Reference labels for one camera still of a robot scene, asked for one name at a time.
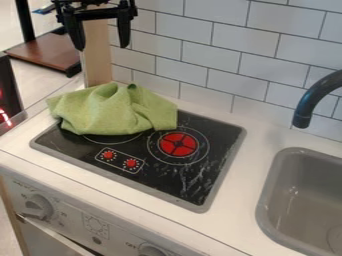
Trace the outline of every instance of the wooden post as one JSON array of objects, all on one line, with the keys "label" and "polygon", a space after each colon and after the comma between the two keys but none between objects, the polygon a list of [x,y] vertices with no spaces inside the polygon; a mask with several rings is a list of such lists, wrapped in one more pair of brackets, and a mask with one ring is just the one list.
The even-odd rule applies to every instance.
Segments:
[{"label": "wooden post", "polygon": [[[106,8],[101,5],[94,8]],[[84,21],[86,47],[81,54],[86,87],[112,81],[112,59],[109,45],[108,20]]]}]

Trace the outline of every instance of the oven door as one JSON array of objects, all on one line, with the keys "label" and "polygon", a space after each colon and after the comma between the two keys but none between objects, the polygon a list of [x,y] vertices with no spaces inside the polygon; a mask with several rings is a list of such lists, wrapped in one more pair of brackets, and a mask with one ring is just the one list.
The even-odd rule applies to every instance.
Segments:
[{"label": "oven door", "polygon": [[30,256],[96,256],[60,234],[16,215]]}]

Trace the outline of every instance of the subway tile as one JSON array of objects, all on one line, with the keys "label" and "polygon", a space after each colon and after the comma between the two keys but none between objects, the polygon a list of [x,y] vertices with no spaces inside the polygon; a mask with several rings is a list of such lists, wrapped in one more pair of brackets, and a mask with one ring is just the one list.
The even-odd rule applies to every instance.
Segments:
[{"label": "subway tile", "polygon": [[185,62],[214,69],[237,72],[239,59],[240,53],[236,51],[189,42],[183,43],[183,61]]},{"label": "subway tile", "polygon": [[294,129],[320,137],[342,141],[342,122],[339,120],[313,115],[310,126],[307,129]]},{"label": "subway tile", "polygon": [[257,119],[258,121],[272,123],[278,126],[290,127],[293,110],[265,102],[235,97],[233,113]]},{"label": "subway tile", "polygon": [[180,96],[180,98],[185,101],[229,112],[233,100],[233,95],[231,94],[184,83],[181,84]]},{"label": "subway tile", "polygon": [[328,13],[321,39],[342,43],[342,14]]},{"label": "subway tile", "polygon": [[156,93],[178,98],[179,82],[134,71],[134,82]]},{"label": "subway tile", "polygon": [[241,0],[186,0],[185,15],[189,17],[245,25],[248,1]]},{"label": "subway tile", "polygon": [[[322,78],[326,77],[327,75],[330,75],[334,71],[335,70],[332,70],[332,69],[311,67],[308,79],[306,80],[305,88],[307,88],[307,89],[310,88],[316,82],[318,82]],[[331,94],[337,95],[337,96],[342,96],[342,88],[333,91]]]},{"label": "subway tile", "polygon": [[121,49],[118,47],[111,47],[112,62],[114,64],[124,66],[127,68],[137,69],[140,71],[154,73],[155,69],[155,57],[134,52],[127,49]]},{"label": "subway tile", "polygon": [[157,13],[157,34],[209,44],[212,23]]},{"label": "subway tile", "polygon": [[112,65],[112,78],[114,81],[129,84],[132,82],[132,70]]},{"label": "subway tile", "polygon": [[134,50],[180,60],[180,40],[133,31],[132,42]]},{"label": "subway tile", "polygon": [[274,56],[278,37],[279,35],[276,33],[215,24],[213,45],[243,52]]},{"label": "subway tile", "polygon": [[157,75],[190,84],[205,86],[207,80],[207,69],[158,57]]},{"label": "subway tile", "polygon": [[[271,83],[267,91],[266,101],[295,109],[306,90],[287,85]],[[330,117],[337,103],[337,97],[327,95],[316,106],[314,113]]]},{"label": "subway tile", "polygon": [[240,74],[302,87],[308,68],[293,62],[242,54]]},{"label": "subway tile", "polygon": [[208,88],[252,99],[263,100],[267,82],[231,73],[210,70]]},{"label": "subway tile", "polygon": [[342,44],[282,35],[277,57],[325,68],[341,69]]},{"label": "subway tile", "polygon": [[[167,12],[172,14],[183,14],[184,0],[136,0],[138,8],[148,9],[158,12]],[[120,0],[111,0],[112,3],[119,4]]]},{"label": "subway tile", "polygon": [[341,0],[290,0],[289,4],[319,10],[342,12]]},{"label": "subway tile", "polygon": [[335,113],[334,118],[342,120],[342,98],[339,99]]},{"label": "subway tile", "polygon": [[248,26],[275,32],[318,37],[324,12],[252,2]]},{"label": "subway tile", "polygon": [[[108,24],[116,26],[117,20],[110,19]],[[132,29],[154,33],[156,31],[156,13],[139,10],[139,16],[132,21]]]}]

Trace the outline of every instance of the red light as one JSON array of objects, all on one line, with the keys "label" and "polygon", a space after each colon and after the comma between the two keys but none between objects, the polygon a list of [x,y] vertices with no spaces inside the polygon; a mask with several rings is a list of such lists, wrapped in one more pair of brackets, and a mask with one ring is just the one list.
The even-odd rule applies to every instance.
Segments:
[{"label": "red light", "polygon": [[9,127],[13,125],[11,120],[9,120],[8,115],[6,114],[5,110],[3,110],[2,108],[0,108],[0,115],[2,116],[2,118],[5,120],[5,122],[7,123]]}]

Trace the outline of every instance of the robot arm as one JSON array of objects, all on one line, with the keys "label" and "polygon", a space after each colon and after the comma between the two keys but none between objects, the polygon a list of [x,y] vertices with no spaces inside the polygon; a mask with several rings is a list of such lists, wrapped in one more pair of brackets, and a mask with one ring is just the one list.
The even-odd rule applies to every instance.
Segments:
[{"label": "robot arm", "polygon": [[[86,45],[86,38],[83,28],[83,21],[99,19],[117,19],[117,27],[120,38],[120,47],[126,48],[131,40],[131,21],[138,16],[135,0],[120,0],[117,7],[106,9],[87,10],[89,5],[101,5],[109,0],[52,0],[56,5],[57,21],[63,23],[70,35],[75,48],[83,51]],[[80,7],[73,7],[71,4],[78,2]]]}]

